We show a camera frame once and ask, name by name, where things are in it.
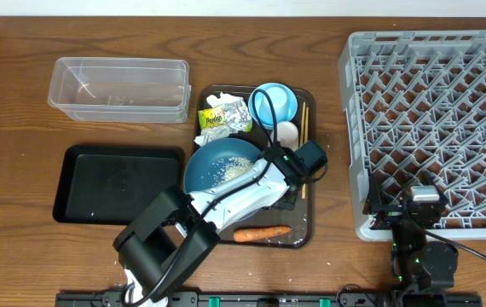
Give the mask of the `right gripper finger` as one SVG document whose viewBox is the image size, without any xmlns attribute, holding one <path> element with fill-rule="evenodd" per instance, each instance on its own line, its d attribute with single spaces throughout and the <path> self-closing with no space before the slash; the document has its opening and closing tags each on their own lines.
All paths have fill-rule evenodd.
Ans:
<svg viewBox="0 0 486 307">
<path fill-rule="evenodd" d="M 374 175 L 369 176 L 369 190 L 367 199 L 363 207 L 362 213 L 365 215 L 377 214 L 382 210 L 382 200 L 379 192 L 379 185 L 377 184 Z"/>
<path fill-rule="evenodd" d="M 427 170 L 418 171 L 415 175 L 410 176 L 405 186 L 407 188 L 412 186 L 435 186 L 435 177 L 436 175 L 434 173 L 430 173 Z"/>
</svg>

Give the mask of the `white rice pile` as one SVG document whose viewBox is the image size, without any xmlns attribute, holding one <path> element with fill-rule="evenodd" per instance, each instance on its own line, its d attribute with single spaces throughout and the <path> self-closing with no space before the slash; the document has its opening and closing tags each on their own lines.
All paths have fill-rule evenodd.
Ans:
<svg viewBox="0 0 486 307">
<path fill-rule="evenodd" d="M 253 163 L 244 157 L 231 157 L 221 168 L 220 182 L 230 181 L 251 169 Z"/>
</svg>

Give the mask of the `green snack wrapper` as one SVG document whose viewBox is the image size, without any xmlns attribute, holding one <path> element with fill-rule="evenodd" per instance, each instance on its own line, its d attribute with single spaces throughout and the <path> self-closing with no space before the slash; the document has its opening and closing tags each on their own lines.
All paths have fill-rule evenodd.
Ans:
<svg viewBox="0 0 486 307">
<path fill-rule="evenodd" d="M 199 110 L 198 120 L 202 130 L 219 126 L 226 126 L 233 133 L 252 129 L 252 116 L 244 101 Z"/>
</svg>

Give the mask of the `blue plate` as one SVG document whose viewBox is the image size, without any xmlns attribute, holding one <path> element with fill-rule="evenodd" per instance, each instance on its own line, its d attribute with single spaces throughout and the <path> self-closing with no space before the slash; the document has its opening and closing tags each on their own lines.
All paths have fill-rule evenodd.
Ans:
<svg viewBox="0 0 486 307">
<path fill-rule="evenodd" d="M 257 161 L 258 155 L 258 148 L 249 142 L 223 138 L 198 149 L 188 162 L 184 190 L 193 208 L 217 229 L 228 227 L 268 202 L 267 184 L 254 181 L 266 166 L 264 161 Z M 221 168 L 231 157 L 247 158 L 253 166 L 230 181 L 220 182 Z"/>
</svg>

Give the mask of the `orange carrot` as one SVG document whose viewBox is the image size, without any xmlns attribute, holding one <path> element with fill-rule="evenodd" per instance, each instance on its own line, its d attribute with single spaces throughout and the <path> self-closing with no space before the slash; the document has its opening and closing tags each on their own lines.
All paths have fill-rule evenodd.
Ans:
<svg viewBox="0 0 486 307">
<path fill-rule="evenodd" d="M 291 227 L 284 225 L 262 228 L 238 229 L 234 232 L 233 239 L 235 242 L 250 242 L 285 235 L 290 233 L 291 231 Z"/>
</svg>

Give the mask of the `white tissue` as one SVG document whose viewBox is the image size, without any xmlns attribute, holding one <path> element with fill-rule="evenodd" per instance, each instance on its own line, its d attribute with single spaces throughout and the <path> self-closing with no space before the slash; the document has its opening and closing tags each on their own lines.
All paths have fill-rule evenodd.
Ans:
<svg viewBox="0 0 486 307">
<path fill-rule="evenodd" d="M 221 107 L 226 103 L 240 101 L 241 97 L 221 93 L 220 96 L 209 95 L 205 100 L 210 107 Z M 199 146 L 203 146 L 208 142 L 227 137 L 228 135 L 229 128 L 223 128 L 222 126 L 220 128 L 207 128 L 203 129 L 200 135 L 194 138 L 194 142 Z"/>
</svg>

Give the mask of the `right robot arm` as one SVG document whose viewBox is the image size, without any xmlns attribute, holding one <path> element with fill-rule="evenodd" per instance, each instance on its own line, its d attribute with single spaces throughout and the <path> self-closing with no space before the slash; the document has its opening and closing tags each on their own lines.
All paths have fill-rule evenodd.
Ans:
<svg viewBox="0 0 486 307">
<path fill-rule="evenodd" d="M 426 229 L 438 222 L 448 198 L 435 185 L 414 185 L 393 205 L 380 196 L 375 177 L 369 177 L 364 207 L 374 228 L 392 234 L 391 271 L 399 284 L 376 298 L 376 306 L 446 306 L 445 291 L 454 286 L 459 253 L 450 244 L 426 239 Z"/>
</svg>

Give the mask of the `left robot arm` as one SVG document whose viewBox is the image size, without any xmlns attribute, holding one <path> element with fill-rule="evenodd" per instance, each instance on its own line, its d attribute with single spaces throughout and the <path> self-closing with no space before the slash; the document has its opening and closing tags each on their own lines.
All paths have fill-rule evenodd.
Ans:
<svg viewBox="0 0 486 307">
<path fill-rule="evenodd" d="M 161 192 L 115 239 L 119 262 L 134 280 L 123 306 L 158 302 L 181 286 L 215 248 L 220 233 L 244 216 L 292 198 L 325 164 L 313 142 L 293 152 L 264 150 L 246 173 L 215 188 Z"/>
</svg>

